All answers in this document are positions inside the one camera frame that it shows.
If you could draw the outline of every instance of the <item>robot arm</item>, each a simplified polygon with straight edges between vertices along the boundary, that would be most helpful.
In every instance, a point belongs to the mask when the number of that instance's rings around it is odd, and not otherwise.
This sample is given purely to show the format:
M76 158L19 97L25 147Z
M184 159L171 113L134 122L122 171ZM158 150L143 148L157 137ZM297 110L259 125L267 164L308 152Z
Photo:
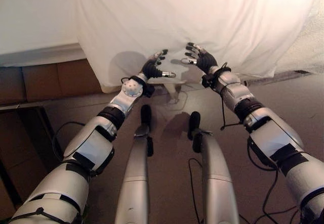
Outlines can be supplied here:
M195 55L182 59L206 75L202 84L220 94L250 133L248 143L261 162L280 169L302 213L301 223L316 223L324 208L324 163L304 152L298 134L273 111L264 107L224 64L219 67L203 48L189 43Z
M112 159L111 142L133 105L142 95L150 97L153 93L147 80L175 76L156 68L166 53L155 53L137 76L123 83L120 93L72 139L62 163L41 181L10 223L82 223L90 177L102 173Z

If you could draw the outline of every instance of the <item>floor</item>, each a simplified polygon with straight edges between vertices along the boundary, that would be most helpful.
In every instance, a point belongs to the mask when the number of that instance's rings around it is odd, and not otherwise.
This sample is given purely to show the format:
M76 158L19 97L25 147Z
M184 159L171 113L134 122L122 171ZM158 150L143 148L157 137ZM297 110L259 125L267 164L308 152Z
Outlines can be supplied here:
M288 81L255 85L251 92L265 106L281 116L304 142L305 150L323 160L324 129L324 76L311 75ZM56 100L46 105L53 129L66 121L87 122L116 95L92 95ZM188 159L201 161L191 149L187 139L187 124L192 111L201 114L201 127L214 133L225 155L237 199L238 210L253 222L262 215L262 203L274 180L273 172L263 172L254 167L247 157L249 134L242 126L232 126L220 131L222 126L221 99L201 85L184 85L179 102L174 103L165 90L158 86L150 99L141 98L133 108L113 142L115 156L104 172L92 179L88 203L90 212L87 223L113 223L118 192L123 180L128 154L135 129L139 125L140 108L149 104L152 108L152 132L154 155L148 158L150 190L150 223L196 223L192 203ZM225 110L226 123L238 122L237 117ZM63 148L79 126L66 126L58 139ZM201 170L192 163L197 208L202 218ZM275 212L294 206L285 178L279 180L271 194L267 210ZM294 211L275 215L279 223L289 223ZM262 219L259 223L272 223Z

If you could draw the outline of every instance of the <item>wire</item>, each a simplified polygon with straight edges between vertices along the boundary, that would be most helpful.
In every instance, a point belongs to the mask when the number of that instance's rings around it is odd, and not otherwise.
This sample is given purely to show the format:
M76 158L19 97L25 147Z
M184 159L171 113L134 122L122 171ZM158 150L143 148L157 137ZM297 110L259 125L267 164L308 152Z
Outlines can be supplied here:
M221 99L222 99L223 126L220 128L220 130L225 129L225 127L228 127L228 126L234 126L234 125L242 124L241 122L239 122L239 123L235 123L235 124L226 124L226 123L225 123L224 100L223 100L223 98L221 98Z
M251 153L250 153L250 148L251 148L251 145L248 143L248 157L250 159L250 161L253 163L253 165L255 165L257 168L263 170L263 171L276 171L276 168L264 168L264 167L261 167L259 166L258 164L255 163L255 161L253 161L252 157L251 157Z
M124 81L123 81L124 79L128 79L128 80L129 80L130 78L129 78L129 77L123 77L123 78L120 80L122 84L124 83Z
M251 224L248 220L246 220L245 219L245 217L244 216L242 216L241 214L238 214L238 216L240 217L240 218L242 218L247 224Z
M77 122L77 121L68 121L68 122L62 124L62 125L58 128L58 130L55 132L55 134L53 135L53 138L52 138L52 149L53 149L54 155L56 156L56 158L57 158L59 161L62 161L62 160L63 160L63 154L62 154L62 152L60 152L60 151L57 149L57 147L56 147L57 134L58 134L59 131L60 131L64 126L66 126L67 124L78 124L78 125L85 126L85 124L80 123L80 122Z
M191 184L191 192L192 192L192 199L193 199L193 206L194 206L194 211L195 211L195 213L196 213L196 218L197 218L197 222L198 222L198 224L201 224L201 223L204 223L204 219L202 219L201 221L200 221L200 219L199 219L199 215L198 215L198 211L197 211L197 206L196 206L196 200L195 200L195 197L194 197L194 190L193 190L193 182L192 182L192 170L191 170L191 165L190 165L190 161L191 160L194 160L194 161L196 161L198 164L199 164L199 166L202 168L203 166L202 166L202 164L197 160L197 159L195 159L195 158L190 158L189 160L188 160L188 166L189 166L189 172L190 172L190 184ZM244 221L246 221L246 223L247 224L251 224L244 216L242 216L241 214L239 214L238 215L240 218L242 218Z
M197 223L200 224L201 222L200 222L199 215L198 215L198 211L197 211L196 200L195 200L195 198L194 198L194 190L193 190L193 182L192 182L192 171L191 171L191 166L190 166L190 161L191 161L191 160L196 161L196 162L199 164L199 166L200 166L201 168L202 168L203 166L202 166L201 163L200 163L197 159L195 159L195 158L190 158L190 159L188 160L188 166L189 166L189 172L190 172L191 193L192 193L192 199L193 199L193 206L194 206L194 211L195 211L195 213L196 213Z
M289 222L289 224L292 224L292 223L293 223L294 217L295 217L295 215L297 214L298 211L299 211L299 210L296 210L296 211L294 212L294 214L292 215L292 218L290 218L290 222Z
M283 214L283 213L286 213L286 212L288 212L288 211L291 211L291 210L293 210L293 209L295 209L296 208L296 206L293 206L293 207L291 207L291 208L289 208L289 209L287 209L287 210L282 210L282 211L277 211L277 212L271 212L271 213L269 213L269 215L276 215L276 214ZM260 219L262 219L262 218L264 218L266 215L261 215L261 216L259 216L255 221L254 221L254 224L256 224Z
M263 211L263 213L264 213L264 214L265 214L265 215L266 215L270 220L272 220L273 223L276 223L276 224L278 224L278 223L276 222L276 220L273 219L273 218L271 217L271 215L269 215L268 212L265 211L265 206L267 205L267 202L268 202L269 196L270 196L270 194L271 194L271 191L273 190L273 188L274 188L274 186L276 185L277 181L278 181L278 169L276 169L276 172L275 172L275 179L274 179L274 181L273 181L273 183L272 183L272 185L271 185L271 187L270 187L270 189L269 189L269 191L268 191L268 193L267 193L267 195L266 195L266 197L265 197L265 199L264 199L263 205L262 205L262 211Z

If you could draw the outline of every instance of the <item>white sheet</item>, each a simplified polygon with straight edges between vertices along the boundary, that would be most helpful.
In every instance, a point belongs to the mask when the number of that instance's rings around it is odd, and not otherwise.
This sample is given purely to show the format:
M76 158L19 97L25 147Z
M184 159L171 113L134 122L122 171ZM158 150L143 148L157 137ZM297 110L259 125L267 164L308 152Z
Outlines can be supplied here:
M170 49L161 68L178 81L200 72L180 59L193 41L237 73L271 77L309 14L313 0L77 0L77 34L104 86L137 73L146 58Z
M0 0L0 66L85 58L75 31L75 0Z

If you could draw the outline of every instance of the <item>gloved hand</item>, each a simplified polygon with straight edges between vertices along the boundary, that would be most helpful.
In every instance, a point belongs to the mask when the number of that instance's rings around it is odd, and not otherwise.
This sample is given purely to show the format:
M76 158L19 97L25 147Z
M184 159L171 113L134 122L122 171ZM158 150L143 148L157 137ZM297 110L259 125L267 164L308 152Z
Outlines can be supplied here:
M141 73L143 73L147 79L150 79L151 77L176 77L175 73L161 71L156 67L161 64L161 60L165 59L164 55L166 55L167 52L168 50L162 50L148 58L148 61L144 64L141 70Z
M186 52L185 55L190 58L183 58L181 60L184 64L196 65L204 73L208 74L212 66L217 66L215 58L209 54L204 48L189 42L186 49L190 51Z

